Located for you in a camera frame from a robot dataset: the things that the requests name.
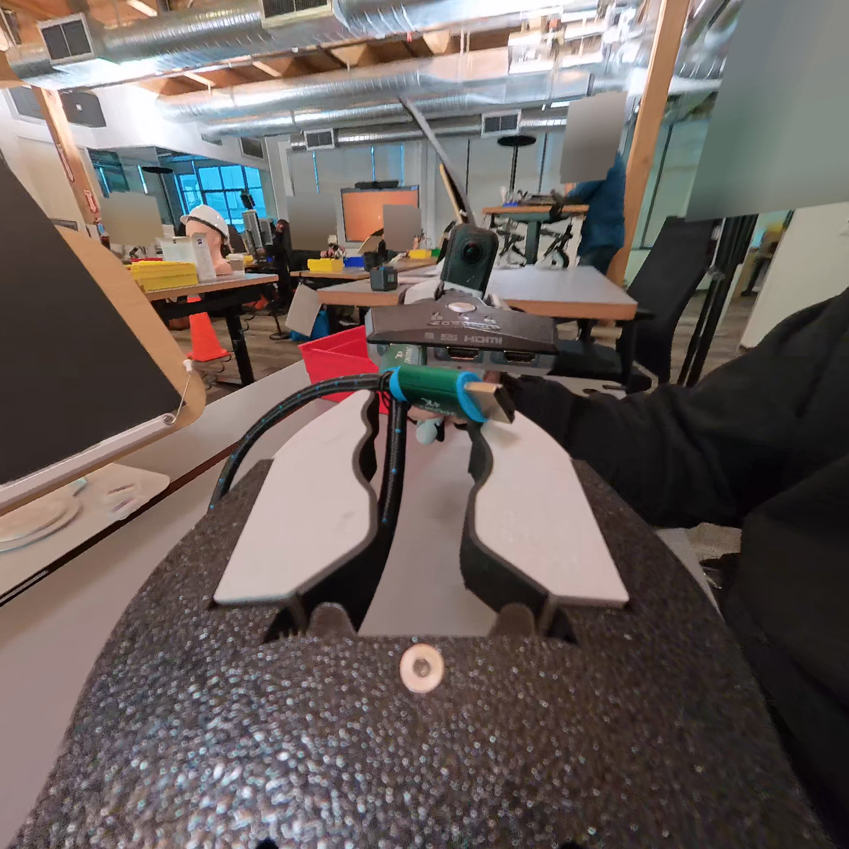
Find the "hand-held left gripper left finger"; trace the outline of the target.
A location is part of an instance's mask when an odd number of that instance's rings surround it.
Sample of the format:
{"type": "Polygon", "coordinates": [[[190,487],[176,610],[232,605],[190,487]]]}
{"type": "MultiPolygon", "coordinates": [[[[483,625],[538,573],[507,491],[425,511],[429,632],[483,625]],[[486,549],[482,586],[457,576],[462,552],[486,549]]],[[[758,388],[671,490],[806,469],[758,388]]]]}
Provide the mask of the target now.
{"type": "Polygon", "coordinates": [[[379,401],[358,390],[276,452],[213,601],[367,609],[383,572],[379,401]]]}

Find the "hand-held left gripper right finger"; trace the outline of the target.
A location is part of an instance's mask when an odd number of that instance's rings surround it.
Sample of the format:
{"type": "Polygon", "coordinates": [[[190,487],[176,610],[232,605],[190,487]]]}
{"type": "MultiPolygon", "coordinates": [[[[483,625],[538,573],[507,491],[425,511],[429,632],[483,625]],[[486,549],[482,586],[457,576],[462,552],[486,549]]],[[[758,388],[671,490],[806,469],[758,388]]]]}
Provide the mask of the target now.
{"type": "Polygon", "coordinates": [[[572,607],[623,609],[629,593],[570,455],[530,419],[470,425],[464,587],[491,610],[520,604],[536,625],[572,607]]]}

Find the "black video switch box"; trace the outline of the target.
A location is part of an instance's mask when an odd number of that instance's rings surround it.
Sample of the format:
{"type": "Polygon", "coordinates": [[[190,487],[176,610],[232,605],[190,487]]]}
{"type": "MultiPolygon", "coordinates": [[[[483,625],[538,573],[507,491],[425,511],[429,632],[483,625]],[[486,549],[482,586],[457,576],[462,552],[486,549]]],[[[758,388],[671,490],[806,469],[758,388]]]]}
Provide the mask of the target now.
{"type": "Polygon", "coordinates": [[[371,309],[367,353],[380,367],[425,365],[547,375],[558,357],[555,321],[449,291],[438,299],[371,309]]]}

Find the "black braided cable green plugs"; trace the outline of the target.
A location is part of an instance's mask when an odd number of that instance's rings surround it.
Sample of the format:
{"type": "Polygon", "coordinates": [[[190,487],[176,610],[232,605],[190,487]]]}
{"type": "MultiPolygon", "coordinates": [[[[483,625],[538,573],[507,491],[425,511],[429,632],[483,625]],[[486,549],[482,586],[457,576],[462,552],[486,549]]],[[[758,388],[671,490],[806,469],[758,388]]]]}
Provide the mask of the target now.
{"type": "Polygon", "coordinates": [[[394,530],[398,521],[406,459],[406,420],[410,409],[435,413],[438,417],[454,417],[475,425],[488,421],[511,424],[515,420],[515,406],[504,388],[469,371],[405,363],[380,374],[327,379],[284,398],[247,430],[230,453],[207,510],[214,510],[229,492],[242,461],[259,438],[273,426],[317,399],[355,390],[366,390],[373,399],[385,396],[389,401],[387,464],[378,501],[379,529],[382,532],[394,530]]]}

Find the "person's right forearm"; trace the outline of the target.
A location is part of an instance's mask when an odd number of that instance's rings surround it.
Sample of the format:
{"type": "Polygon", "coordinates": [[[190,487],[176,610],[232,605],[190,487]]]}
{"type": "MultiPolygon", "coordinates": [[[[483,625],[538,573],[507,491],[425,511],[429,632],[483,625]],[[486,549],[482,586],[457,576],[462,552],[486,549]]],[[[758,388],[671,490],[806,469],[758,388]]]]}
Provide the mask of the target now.
{"type": "Polygon", "coordinates": [[[848,293],[779,323],[696,386],[617,399],[507,378],[517,412],[651,525],[740,526],[770,502],[847,512],[848,293]]]}

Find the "person's right hand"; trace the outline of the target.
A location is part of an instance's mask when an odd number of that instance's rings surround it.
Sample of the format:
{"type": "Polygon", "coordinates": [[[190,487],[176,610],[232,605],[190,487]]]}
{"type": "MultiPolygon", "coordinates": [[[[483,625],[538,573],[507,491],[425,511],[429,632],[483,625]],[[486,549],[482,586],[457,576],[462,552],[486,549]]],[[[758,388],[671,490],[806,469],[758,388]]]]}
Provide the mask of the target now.
{"type": "Polygon", "coordinates": [[[408,410],[408,418],[416,423],[417,430],[423,430],[425,434],[436,437],[439,426],[449,425],[464,429],[467,426],[465,419],[453,415],[443,415],[438,411],[411,407],[408,410]]]}

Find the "standing table black legs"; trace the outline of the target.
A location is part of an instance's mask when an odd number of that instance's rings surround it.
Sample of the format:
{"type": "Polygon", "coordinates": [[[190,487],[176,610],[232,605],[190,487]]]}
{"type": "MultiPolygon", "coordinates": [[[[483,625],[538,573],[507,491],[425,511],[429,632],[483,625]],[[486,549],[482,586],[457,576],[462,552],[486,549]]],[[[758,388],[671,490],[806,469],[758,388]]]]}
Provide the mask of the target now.
{"type": "Polygon", "coordinates": [[[496,263],[525,267],[542,263],[544,268],[568,268],[568,248],[576,220],[584,218],[587,205],[552,206],[511,204],[485,207],[489,228],[498,238],[496,263]]]}

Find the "grey table wooden edge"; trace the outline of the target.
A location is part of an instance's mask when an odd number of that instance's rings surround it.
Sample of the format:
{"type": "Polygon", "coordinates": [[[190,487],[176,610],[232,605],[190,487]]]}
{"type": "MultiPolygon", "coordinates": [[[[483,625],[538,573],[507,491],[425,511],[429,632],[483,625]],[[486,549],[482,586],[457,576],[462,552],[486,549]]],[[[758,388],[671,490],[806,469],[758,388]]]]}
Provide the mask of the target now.
{"type": "MultiPolygon", "coordinates": [[[[414,286],[439,280],[434,269],[404,272],[398,281],[398,290],[371,291],[366,280],[332,286],[319,292],[325,306],[358,306],[365,312],[363,326],[371,309],[395,306],[415,301],[414,286]]],[[[536,267],[497,269],[492,272],[484,291],[485,298],[495,306],[505,306],[516,311],[550,317],[555,321],[559,345],[558,325],[564,322],[590,320],[629,321],[635,318],[637,303],[624,291],[611,283],[600,272],[590,267],[546,271],[536,267]]]]}
{"type": "Polygon", "coordinates": [[[230,274],[217,277],[212,282],[144,294],[165,324],[174,319],[201,313],[222,317],[231,342],[231,353],[238,370],[238,378],[217,378],[217,383],[221,386],[241,388],[256,380],[242,329],[241,311],[244,306],[259,301],[266,288],[276,281],[277,276],[271,274],[230,274]]]}

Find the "orange screen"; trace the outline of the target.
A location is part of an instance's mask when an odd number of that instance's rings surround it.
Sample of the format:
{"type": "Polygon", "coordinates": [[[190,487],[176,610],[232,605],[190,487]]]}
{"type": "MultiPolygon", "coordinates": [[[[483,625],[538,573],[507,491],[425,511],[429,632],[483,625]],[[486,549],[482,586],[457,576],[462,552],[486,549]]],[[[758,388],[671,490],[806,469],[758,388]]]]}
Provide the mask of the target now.
{"type": "Polygon", "coordinates": [[[385,206],[419,208],[419,186],[344,187],[340,200],[345,241],[362,243],[384,227],[385,206]]]}

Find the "red plastic bin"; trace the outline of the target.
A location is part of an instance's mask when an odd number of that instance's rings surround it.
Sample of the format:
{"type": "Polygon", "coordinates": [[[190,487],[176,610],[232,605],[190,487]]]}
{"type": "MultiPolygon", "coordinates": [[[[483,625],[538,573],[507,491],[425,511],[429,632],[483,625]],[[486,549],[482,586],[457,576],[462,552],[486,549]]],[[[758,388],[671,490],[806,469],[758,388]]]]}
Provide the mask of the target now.
{"type": "Polygon", "coordinates": [[[364,326],[305,342],[299,350],[313,384],[352,375],[376,375],[379,371],[368,354],[364,326]]]}

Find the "white flat tray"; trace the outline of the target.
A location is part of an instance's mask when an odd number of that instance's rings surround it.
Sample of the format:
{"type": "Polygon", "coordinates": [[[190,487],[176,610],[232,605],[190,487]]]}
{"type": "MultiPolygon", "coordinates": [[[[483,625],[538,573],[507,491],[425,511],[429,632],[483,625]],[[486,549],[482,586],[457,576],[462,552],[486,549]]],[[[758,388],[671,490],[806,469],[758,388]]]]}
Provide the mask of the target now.
{"type": "Polygon", "coordinates": [[[130,518],[151,499],[164,493],[168,485],[169,478],[164,474],[112,463],[41,496],[57,493],[77,496],[81,501],[80,511],[66,527],[51,536],[1,553],[1,603],[5,604],[46,578],[63,558],[74,556],[83,544],[93,542],[95,537],[130,518]],[[111,515],[103,503],[103,496],[107,491],[125,485],[138,486],[143,504],[126,517],[111,515]]]}

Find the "grey panel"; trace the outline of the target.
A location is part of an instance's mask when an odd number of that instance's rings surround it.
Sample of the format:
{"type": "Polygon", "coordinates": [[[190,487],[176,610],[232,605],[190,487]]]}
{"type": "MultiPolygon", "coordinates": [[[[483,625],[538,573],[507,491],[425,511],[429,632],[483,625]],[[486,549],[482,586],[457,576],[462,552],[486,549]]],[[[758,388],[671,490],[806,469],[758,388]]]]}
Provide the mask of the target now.
{"type": "Polygon", "coordinates": [[[286,328],[291,334],[310,340],[322,305],[316,290],[305,283],[299,283],[286,315],[286,328]]]}

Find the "orange traffic cone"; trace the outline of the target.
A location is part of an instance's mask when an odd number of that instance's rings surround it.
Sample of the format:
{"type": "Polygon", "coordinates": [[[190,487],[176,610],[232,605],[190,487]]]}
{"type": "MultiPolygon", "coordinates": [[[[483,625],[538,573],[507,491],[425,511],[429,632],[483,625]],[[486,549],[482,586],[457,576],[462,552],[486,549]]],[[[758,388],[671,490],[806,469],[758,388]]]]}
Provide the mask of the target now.
{"type": "Polygon", "coordinates": [[[187,358],[195,363],[208,363],[229,356],[219,342],[207,313],[189,316],[190,351],[187,358]]]}

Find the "black office chair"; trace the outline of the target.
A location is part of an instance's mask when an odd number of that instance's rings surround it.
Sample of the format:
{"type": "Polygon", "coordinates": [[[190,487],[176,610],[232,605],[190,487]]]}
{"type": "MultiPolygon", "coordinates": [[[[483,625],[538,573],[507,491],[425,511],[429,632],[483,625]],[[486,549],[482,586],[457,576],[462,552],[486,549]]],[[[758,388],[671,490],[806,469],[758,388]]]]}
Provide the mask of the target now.
{"type": "Polygon", "coordinates": [[[591,335],[579,320],[577,340],[562,341],[551,375],[613,381],[627,394],[649,390],[671,376],[673,337],[687,303],[711,265],[716,219],[667,218],[628,289],[638,304],[635,318],[617,321],[614,347],[591,335]]]}

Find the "wooden pillar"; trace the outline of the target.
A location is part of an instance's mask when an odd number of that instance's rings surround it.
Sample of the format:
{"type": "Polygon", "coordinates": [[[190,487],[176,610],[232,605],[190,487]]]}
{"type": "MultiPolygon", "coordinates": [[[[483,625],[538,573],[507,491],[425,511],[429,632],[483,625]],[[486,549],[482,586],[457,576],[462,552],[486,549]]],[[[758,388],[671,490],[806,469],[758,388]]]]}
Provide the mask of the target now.
{"type": "Polygon", "coordinates": [[[54,142],[67,182],[87,227],[101,223],[99,190],[92,183],[83,156],[73,137],[59,92],[32,88],[54,142]]]}
{"type": "Polygon", "coordinates": [[[639,221],[642,200],[654,162],[655,146],[687,22],[688,7],[689,1],[663,1],[659,8],[647,76],[639,102],[627,162],[623,202],[623,245],[611,260],[607,273],[609,280],[621,288],[624,286],[625,272],[639,221]]]}

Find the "black tripod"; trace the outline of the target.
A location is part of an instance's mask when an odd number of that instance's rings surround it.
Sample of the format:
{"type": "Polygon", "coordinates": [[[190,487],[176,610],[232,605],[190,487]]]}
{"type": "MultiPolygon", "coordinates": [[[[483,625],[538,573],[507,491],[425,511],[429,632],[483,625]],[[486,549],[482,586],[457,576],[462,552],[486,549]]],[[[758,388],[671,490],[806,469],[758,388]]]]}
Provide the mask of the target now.
{"type": "Polygon", "coordinates": [[[677,377],[679,386],[695,386],[702,375],[716,331],[727,312],[738,267],[746,259],[756,224],[757,214],[725,218],[721,222],[716,250],[707,272],[709,284],[705,300],[677,377]]]}

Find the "tall white carton box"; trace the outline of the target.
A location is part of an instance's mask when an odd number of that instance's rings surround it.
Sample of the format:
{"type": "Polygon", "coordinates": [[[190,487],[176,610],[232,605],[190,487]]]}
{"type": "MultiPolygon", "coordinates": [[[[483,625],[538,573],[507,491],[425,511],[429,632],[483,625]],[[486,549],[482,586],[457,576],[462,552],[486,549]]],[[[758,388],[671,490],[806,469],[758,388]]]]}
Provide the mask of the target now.
{"type": "Polygon", "coordinates": [[[198,281],[213,281],[217,277],[215,260],[210,252],[207,237],[203,233],[185,237],[187,261],[195,266],[198,281]]]}

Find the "white hard hat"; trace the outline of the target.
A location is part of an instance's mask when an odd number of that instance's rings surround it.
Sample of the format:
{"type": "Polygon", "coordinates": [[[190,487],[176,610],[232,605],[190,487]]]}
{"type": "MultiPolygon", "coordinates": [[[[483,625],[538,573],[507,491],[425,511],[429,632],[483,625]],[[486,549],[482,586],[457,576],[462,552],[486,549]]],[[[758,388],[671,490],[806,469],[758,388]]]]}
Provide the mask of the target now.
{"type": "Polygon", "coordinates": [[[190,221],[201,222],[205,226],[215,229],[221,235],[222,242],[229,242],[228,223],[216,209],[207,205],[198,205],[180,217],[180,222],[185,227],[190,221]]]}

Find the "round white disc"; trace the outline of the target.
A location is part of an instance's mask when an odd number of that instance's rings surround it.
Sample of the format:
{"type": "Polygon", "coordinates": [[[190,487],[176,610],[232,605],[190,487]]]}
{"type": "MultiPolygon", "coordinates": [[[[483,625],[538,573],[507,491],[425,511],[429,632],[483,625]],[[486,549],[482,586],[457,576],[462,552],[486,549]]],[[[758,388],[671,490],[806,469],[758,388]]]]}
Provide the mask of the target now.
{"type": "Polygon", "coordinates": [[[38,498],[1,517],[1,553],[26,547],[66,527],[78,515],[81,501],[69,494],[38,498]]]}

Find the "mannequin head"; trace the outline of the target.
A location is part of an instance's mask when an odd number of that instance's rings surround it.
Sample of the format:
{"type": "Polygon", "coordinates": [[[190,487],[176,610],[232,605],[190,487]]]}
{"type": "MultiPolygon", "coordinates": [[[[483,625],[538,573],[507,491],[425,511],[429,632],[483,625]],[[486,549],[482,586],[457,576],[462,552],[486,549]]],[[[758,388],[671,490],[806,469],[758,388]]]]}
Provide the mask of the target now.
{"type": "Polygon", "coordinates": [[[231,266],[222,254],[225,243],[220,231],[196,218],[189,218],[185,223],[185,229],[186,236],[192,239],[197,245],[200,239],[204,241],[209,255],[209,264],[214,270],[216,277],[222,278],[231,275],[231,266]]]}

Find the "person's torso in black clothing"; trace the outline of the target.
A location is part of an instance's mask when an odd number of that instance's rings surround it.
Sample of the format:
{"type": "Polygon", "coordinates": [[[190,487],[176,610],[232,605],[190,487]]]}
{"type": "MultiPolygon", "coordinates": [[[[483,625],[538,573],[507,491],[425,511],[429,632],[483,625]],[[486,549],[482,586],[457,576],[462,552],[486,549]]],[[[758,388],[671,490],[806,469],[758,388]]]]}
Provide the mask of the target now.
{"type": "Polygon", "coordinates": [[[748,516],[724,603],[794,770],[839,847],[848,814],[847,532],[847,463],[833,463],[748,516]]]}

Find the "silver ventilation duct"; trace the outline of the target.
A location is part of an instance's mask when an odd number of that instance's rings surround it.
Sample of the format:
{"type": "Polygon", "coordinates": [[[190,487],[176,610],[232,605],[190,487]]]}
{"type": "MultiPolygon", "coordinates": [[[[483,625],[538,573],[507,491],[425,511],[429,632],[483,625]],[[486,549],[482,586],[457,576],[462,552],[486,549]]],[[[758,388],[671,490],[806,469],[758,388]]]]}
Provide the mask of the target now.
{"type": "Polygon", "coordinates": [[[507,48],[494,48],[163,95],[156,108],[165,121],[197,124],[205,138],[218,140],[407,122],[406,104],[422,115],[455,117],[562,109],[609,91],[642,93],[647,67],[601,58],[585,54],[559,66],[510,62],[507,48]]]}
{"type": "Polygon", "coordinates": [[[38,41],[5,56],[17,77],[37,87],[96,88],[523,12],[522,2],[215,2],[120,27],[77,13],[41,22],[38,41]]]}

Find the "black board with wooden frame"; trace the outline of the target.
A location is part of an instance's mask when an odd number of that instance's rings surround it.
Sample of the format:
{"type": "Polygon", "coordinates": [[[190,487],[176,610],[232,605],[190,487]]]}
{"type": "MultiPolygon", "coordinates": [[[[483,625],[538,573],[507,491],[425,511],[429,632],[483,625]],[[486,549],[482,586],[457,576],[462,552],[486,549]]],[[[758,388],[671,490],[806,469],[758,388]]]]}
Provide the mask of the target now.
{"type": "Polygon", "coordinates": [[[131,274],[1,164],[1,512],[193,424],[196,373],[131,274]]]}

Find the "black wall speaker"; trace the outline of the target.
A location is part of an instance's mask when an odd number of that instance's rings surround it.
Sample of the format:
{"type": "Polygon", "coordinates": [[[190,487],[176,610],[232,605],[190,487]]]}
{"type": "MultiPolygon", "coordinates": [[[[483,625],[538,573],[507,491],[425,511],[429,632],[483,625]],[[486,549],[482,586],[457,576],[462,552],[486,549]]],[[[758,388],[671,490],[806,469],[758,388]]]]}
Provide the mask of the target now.
{"type": "Polygon", "coordinates": [[[67,121],[76,126],[100,129],[107,127],[101,102],[90,91],[61,91],[58,93],[67,121]]]}

